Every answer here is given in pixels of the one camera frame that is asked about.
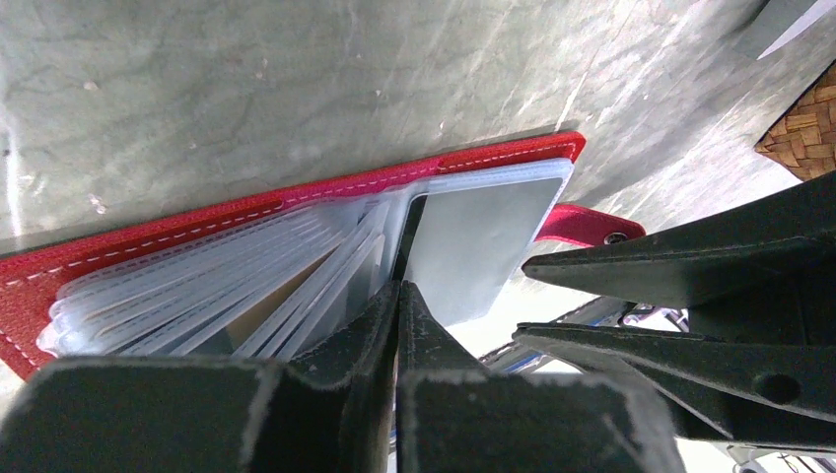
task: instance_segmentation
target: card holder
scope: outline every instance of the card holder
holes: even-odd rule
[[[515,169],[514,165],[541,164],[548,167],[549,164],[543,163],[544,160],[565,158],[566,163],[571,168],[571,161],[577,157],[583,145],[583,137],[579,134],[565,133],[453,152],[393,168],[378,169],[364,174],[280,189],[0,261],[0,274],[5,275],[5,283],[0,285],[3,288],[3,291],[0,292],[0,330],[2,330],[0,331],[0,358],[7,361],[13,370],[23,376],[28,375],[40,364],[48,362],[51,357],[35,347],[35,338],[50,321],[49,307],[58,297],[61,299],[71,297],[85,291],[94,290],[96,287],[103,287],[103,285],[108,284],[108,281],[112,284],[118,278],[133,277],[134,271],[148,268],[162,261],[181,257],[182,259],[179,261],[186,260],[188,258],[187,253],[190,251],[203,248],[224,237],[244,233],[254,227],[263,225],[263,222],[259,219],[269,219],[276,214],[281,214],[274,217],[277,219],[290,218],[288,216],[293,216],[293,212],[303,214],[309,210],[308,206],[311,206],[314,202],[321,202],[323,199],[353,198],[361,203],[358,204],[357,208],[362,205],[361,210],[358,211],[359,214],[368,212],[370,207],[381,200],[389,202],[389,211],[383,223],[384,237],[382,240],[376,240],[375,244],[378,246],[369,253],[372,256],[367,256],[360,263],[361,268],[378,266],[383,268],[377,273],[364,270],[370,273],[370,281],[363,284],[367,284],[369,287],[379,287],[390,274],[390,271],[385,269],[391,268],[393,265],[394,254],[399,245],[399,235],[392,231],[397,229],[398,225],[402,225],[409,204],[415,195],[431,192],[454,192],[458,185],[464,185],[463,183],[468,181],[466,185],[471,187],[495,185],[496,181],[492,179],[503,174],[505,176],[515,175],[516,179],[522,182],[537,180],[541,178],[541,173],[536,166],[529,168],[526,175],[524,169]],[[462,174],[463,179],[459,181],[441,179],[430,184],[421,180],[434,175],[452,176],[473,170],[482,172],[480,174]],[[437,187],[431,189],[430,185],[437,185]],[[375,256],[378,253],[380,254],[380,260],[377,260]],[[220,253],[217,253],[214,257],[226,261]],[[250,260],[257,261],[258,259],[253,256]],[[298,281],[293,281],[293,278],[291,278],[284,286],[280,283],[286,280],[286,275],[279,276],[274,273],[274,286],[290,288],[290,295],[278,294],[276,296],[277,299],[281,300],[281,304],[288,302],[292,295],[313,276],[313,273],[326,260],[327,257],[323,257],[303,270],[303,273],[310,271],[310,276],[303,275]],[[293,268],[301,266],[304,266],[304,264],[300,263]],[[177,281],[180,281],[178,278],[187,278],[195,271],[199,270],[189,268],[189,270],[179,272],[177,276],[168,279],[165,284],[176,284]],[[340,275],[340,277],[342,283],[346,276]],[[160,283],[149,281],[150,279],[146,280],[146,289],[149,291],[159,289],[157,286]],[[353,284],[351,278],[345,284]],[[270,295],[273,295],[282,288],[261,287],[260,289],[264,293],[273,289],[274,292],[270,293]],[[318,305],[309,307],[308,315],[313,313],[314,309],[317,310],[317,313],[321,312],[322,315],[316,316],[320,317],[316,323],[313,322],[314,319],[311,319],[311,322],[305,326],[303,333],[308,332],[307,336],[299,335],[294,338],[294,334],[297,332],[293,331],[284,339],[282,346],[269,347],[268,349],[266,343],[272,342],[275,344],[274,340],[279,340],[279,338],[272,337],[272,335],[275,335],[273,333],[269,340],[265,340],[264,344],[256,347],[251,356],[260,356],[262,351],[266,356],[273,348],[276,351],[270,356],[275,356],[285,346],[290,347],[285,349],[283,352],[285,354],[298,353],[299,350],[307,349],[307,344],[338,328],[341,323],[345,323],[346,317],[351,316],[350,310],[347,309],[330,311],[333,307],[351,306],[346,299],[349,293],[354,294],[355,291],[339,292],[334,289],[331,303],[325,304],[323,307]],[[117,348],[114,345],[109,349],[114,353],[119,352],[126,355],[134,352],[164,353],[166,351],[173,354],[178,344],[191,340],[198,333],[202,333],[198,337],[202,341],[195,347],[195,350],[201,347],[207,348],[206,344],[208,342],[217,341],[218,334],[227,335],[226,332],[229,332],[229,327],[231,327],[231,325],[228,325],[223,330],[217,330],[218,327],[226,323],[226,321],[218,321],[219,317],[235,318],[236,316],[230,313],[230,310],[234,309],[241,313],[241,315],[237,315],[240,318],[243,314],[247,314],[251,309],[256,308],[254,305],[247,309],[246,306],[252,300],[245,303],[245,299],[246,297],[229,307],[220,308],[217,313],[213,313],[207,318],[198,317],[192,320],[181,327],[185,330],[178,328],[174,333],[176,336],[173,338],[167,336],[168,338],[155,339],[154,334],[163,329],[174,330],[176,322],[183,322],[178,317],[174,320],[164,321],[164,323],[155,322],[151,324],[153,327],[148,333],[139,335],[127,344]],[[194,309],[194,306],[193,304],[182,304],[182,308]],[[256,310],[256,312],[259,313],[259,316],[254,318],[256,321],[259,317],[261,319],[265,318],[265,311]],[[239,337],[236,343],[241,342],[242,333],[247,334],[249,331],[251,334],[252,330],[252,326],[244,330],[233,330]],[[145,340],[149,340],[145,342],[148,345],[142,348],[140,344]],[[291,340],[293,340],[293,344],[287,345],[287,342]]]
[[[463,211],[486,210],[466,199],[473,192],[476,199],[486,191],[509,202],[514,199],[508,192],[523,197],[524,205],[513,205],[516,213],[525,210],[532,216],[527,223],[513,224],[522,238],[507,248],[502,247],[506,239],[491,238],[514,254],[533,239],[547,204],[560,194],[572,169],[570,160],[558,158],[424,177],[377,194],[314,202],[139,264],[124,262],[59,290],[63,298],[50,308],[52,320],[37,345],[55,356],[196,353],[287,361],[349,323],[391,276],[406,206],[417,196],[429,202],[450,202],[449,196],[460,202],[464,196],[471,203]],[[450,238],[458,240],[456,248],[467,259],[464,248],[476,245],[491,228],[503,227],[503,219],[496,217],[477,216],[479,222],[468,228],[459,228],[455,219],[446,229],[435,226],[429,229],[433,236],[424,236],[431,241],[422,247],[443,246],[433,238],[458,233]],[[448,257],[442,251],[439,255]],[[432,250],[418,256],[436,257]],[[500,286],[513,270],[490,262],[486,267],[502,273],[491,275]],[[481,277],[488,277],[485,267],[480,269]],[[495,297],[477,292],[472,293],[478,299]]]

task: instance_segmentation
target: wicker surface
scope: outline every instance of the wicker surface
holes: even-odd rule
[[[755,146],[801,180],[836,170],[836,63]]]

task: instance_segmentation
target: red leather cover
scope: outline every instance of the red leather cover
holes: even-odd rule
[[[0,359],[23,378],[52,360],[35,346],[35,337],[49,321],[47,311],[55,301],[58,288],[98,269],[290,209],[308,200],[379,192],[428,175],[550,158],[574,161],[585,144],[581,134],[570,132],[456,151],[253,195],[0,261]]]

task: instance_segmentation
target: red strap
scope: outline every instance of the red strap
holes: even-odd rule
[[[645,229],[635,222],[586,207],[558,204],[534,240],[557,240],[589,247],[604,244],[607,237],[620,235],[633,239],[646,234]]]

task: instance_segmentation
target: white stitching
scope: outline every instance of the white stitching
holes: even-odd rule
[[[29,355],[27,355],[26,352],[24,352],[24,349],[21,348],[20,345],[15,343],[15,341],[12,340],[12,338],[9,337],[9,335],[7,335],[6,332],[4,332],[3,330],[0,330],[0,335],[3,335],[6,338],[6,341],[11,343],[15,347],[15,350],[17,350],[26,359],[26,361],[29,362],[30,365],[32,365],[36,369],[38,368],[37,363],[33,362],[32,359],[29,358]]]
[[[484,160],[468,161],[466,163],[462,163],[462,164],[459,164],[459,165],[439,166],[439,167],[437,167],[437,169],[438,170],[457,169],[457,168],[463,168],[465,166],[471,166],[471,165],[476,165],[476,164],[480,164],[480,163],[489,163],[489,162],[492,162],[492,161],[501,160],[503,158],[509,158],[509,157],[513,157],[513,156],[527,155],[527,154],[531,154],[531,153],[538,153],[538,152],[541,152],[541,151],[552,150],[552,149],[562,150],[562,149],[565,149],[565,148],[570,148],[571,149],[570,154],[575,153],[575,148],[576,148],[575,143],[562,143],[562,144],[559,144],[559,145],[545,146],[545,147],[537,148],[537,149],[534,149],[534,150],[525,150],[525,151],[518,151],[518,152],[515,152],[515,153],[509,153],[509,154],[505,154],[505,155],[499,155],[499,156],[495,156],[495,157],[492,157],[492,158],[487,158],[487,159],[484,159]],[[389,180],[402,179],[402,178],[408,177],[410,175],[418,175],[420,173],[422,173],[421,170],[413,170],[413,171],[410,171],[410,172],[405,172],[405,173],[400,174],[400,175],[394,175],[394,176],[390,176],[390,177],[382,177],[378,180],[371,180],[371,181],[365,182],[365,183],[360,182],[360,183],[357,183],[357,184],[354,184],[354,185],[347,185],[347,186],[344,186],[344,187],[340,187],[338,189],[327,189],[327,190],[324,190],[324,191],[321,191],[321,192],[316,192],[316,193],[313,193],[313,194],[303,195],[303,196],[300,196],[300,197],[283,199],[283,200],[280,201],[278,206],[273,207],[273,209],[264,210],[261,213],[262,214],[269,214],[272,211],[281,210],[285,206],[285,203],[304,202],[304,201],[312,199],[312,198],[317,198],[317,197],[319,197],[323,194],[328,195],[328,194],[340,193],[344,190],[353,190],[355,188],[362,188],[362,187],[386,182],[386,181],[389,181]],[[254,218],[254,217],[257,217],[257,216],[258,216],[258,213],[248,214],[246,217],[237,217],[237,218],[234,219],[234,221],[235,222],[240,222],[240,221],[245,220],[247,218]],[[221,226],[229,225],[232,222],[233,222],[233,220],[227,220],[227,221],[222,222],[220,225]],[[195,229],[195,230],[192,230],[190,232],[193,233],[193,234],[198,234],[198,233],[202,232],[203,230],[214,229],[218,225],[219,224],[212,224],[212,225],[206,226],[205,228]],[[177,235],[174,236],[174,238],[184,237],[185,235],[187,235],[187,233],[177,234]],[[172,239],[172,238],[170,236],[164,236],[164,237],[157,238],[157,241],[158,242],[163,242],[163,241],[166,241],[166,240],[169,240],[169,239]],[[146,246],[150,246],[154,243],[155,243],[154,241],[146,241],[144,243],[141,243],[139,246],[146,247]],[[115,256],[115,255],[117,255],[121,252],[129,253],[131,251],[135,251],[137,248],[138,248],[137,246],[134,246],[132,248],[128,248],[128,249],[125,249],[125,250],[122,250],[122,251],[114,251],[114,252],[111,252],[111,253],[107,253],[105,256],[108,256],[108,257]],[[96,261],[100,258],[101,258],[100,256],[95,256],[95,257],[92,257],[92,258],[88,258],[87,261],[88,262],[93,262],[93,261]],[[73,266],[78,266],[79,264],[82,264],[83,262],[84,261],[75,261],[75,262],[67,264],[66,267],[71,268]],[[54,272],[60,271],[61,269],[63,269],[63,267],[53,268],[53,269],[49,270],[48,272],[54,273]],[[33,274],[32,276],[27,276],[26,279],[31,280],[31,279],[34,279],[34,278],[40,276],[41,274],[43,274],[43,272]],[[9,282],[6,283],[6,286],[7,287],[15,286],[15,285],[20,284],[22,282],[23,282],[22,279],[18,279],[18,280],[15,280],[15,281],[9,281]]]

